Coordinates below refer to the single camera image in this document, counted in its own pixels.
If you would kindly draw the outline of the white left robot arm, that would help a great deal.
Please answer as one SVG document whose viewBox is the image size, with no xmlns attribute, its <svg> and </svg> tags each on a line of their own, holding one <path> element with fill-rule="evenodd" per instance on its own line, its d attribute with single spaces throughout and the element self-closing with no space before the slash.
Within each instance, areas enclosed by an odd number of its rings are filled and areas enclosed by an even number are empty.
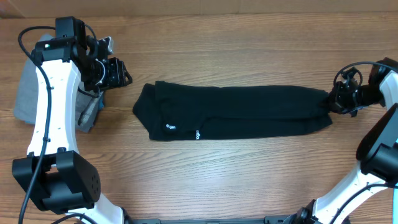
<svg viewBox="0 0 398 224">
<path fill-rule="evenodd" d="M 80 156 L 75 137 L 75 106 L 80 91 L 97 95 L 132 83 L 113 57 L 113 40 L 87 35 L 89 26 L 75 17 L 59 17 L 55 37 L 36 43 L 27 54 L 36 68 L 38 89 L 34 133 L 27 155 L 12 163 L 12 174 L 26 202 L 61 221 L 131 223 L 125 209 L 101 191 L 97 169 Z"/>
</svg>

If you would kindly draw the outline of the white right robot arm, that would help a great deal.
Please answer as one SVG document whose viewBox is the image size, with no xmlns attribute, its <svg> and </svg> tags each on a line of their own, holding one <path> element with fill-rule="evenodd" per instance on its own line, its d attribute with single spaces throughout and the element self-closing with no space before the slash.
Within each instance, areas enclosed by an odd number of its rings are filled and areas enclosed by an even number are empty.
<svg viewBox="0 0 398 224">
<path fill-rule="evenodd" d="M 374 194 L 397 188 L 397 61 L 370 62 L 368 84 L 356 81 L 358 63 L 343 67 L 326 99 L 330 111 L 356 116 L 374 104 L 386 113 L 365 135 L 356 151 L 357 163 L 326 195 L 312 200 L 283 223 L 348 223 L 351 212 Z"/>
</svg>

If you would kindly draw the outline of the black t-shirt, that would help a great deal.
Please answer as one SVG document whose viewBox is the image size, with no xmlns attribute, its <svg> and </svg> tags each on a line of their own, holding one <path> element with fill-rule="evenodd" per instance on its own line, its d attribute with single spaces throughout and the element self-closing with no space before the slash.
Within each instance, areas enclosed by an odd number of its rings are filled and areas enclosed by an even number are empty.
<svg viewBox="0 0 398 224">
<path fill-rule="evenodd" d="M 327 92 L 302 86 L 144 85 L 132 111 L 155 141 L 305 135 L 332 124 Z"/>
</svg>

